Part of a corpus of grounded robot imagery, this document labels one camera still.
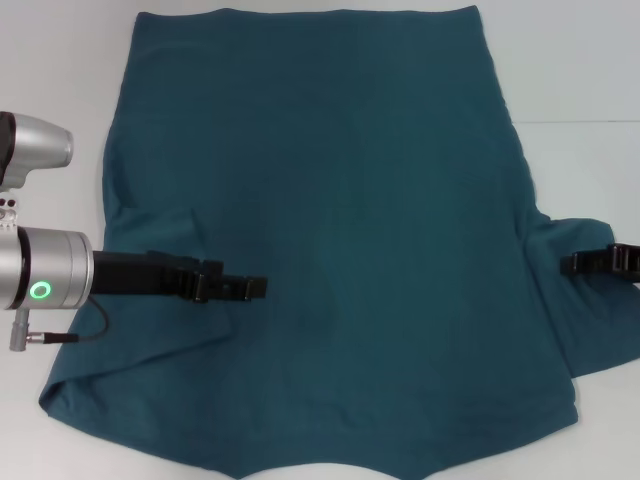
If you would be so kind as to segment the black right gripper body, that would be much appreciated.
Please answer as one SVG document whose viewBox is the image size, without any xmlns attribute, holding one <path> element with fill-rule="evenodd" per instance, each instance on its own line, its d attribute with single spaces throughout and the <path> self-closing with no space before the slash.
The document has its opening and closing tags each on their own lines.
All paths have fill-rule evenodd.
<svg viewBox="0 0 640 480">
<path fill-rule="evenodd" d="M 640 247 L 615 243 L 611 247 L 612 272 L 626 281 L 640 282 Z"/>
</svg>

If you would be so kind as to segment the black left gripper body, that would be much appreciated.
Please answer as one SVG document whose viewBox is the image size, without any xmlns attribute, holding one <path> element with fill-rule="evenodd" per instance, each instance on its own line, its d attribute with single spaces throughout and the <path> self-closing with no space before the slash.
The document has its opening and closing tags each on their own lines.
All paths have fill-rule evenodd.
<svg viewBox="0 0 640 480">
<path fill-rule="evenodd" d="M 223 273 L 223 263 L 149 251 L 94 251 L 93 295 L 159 295 L 200 301 L 204 281 Z"/>
</svg>

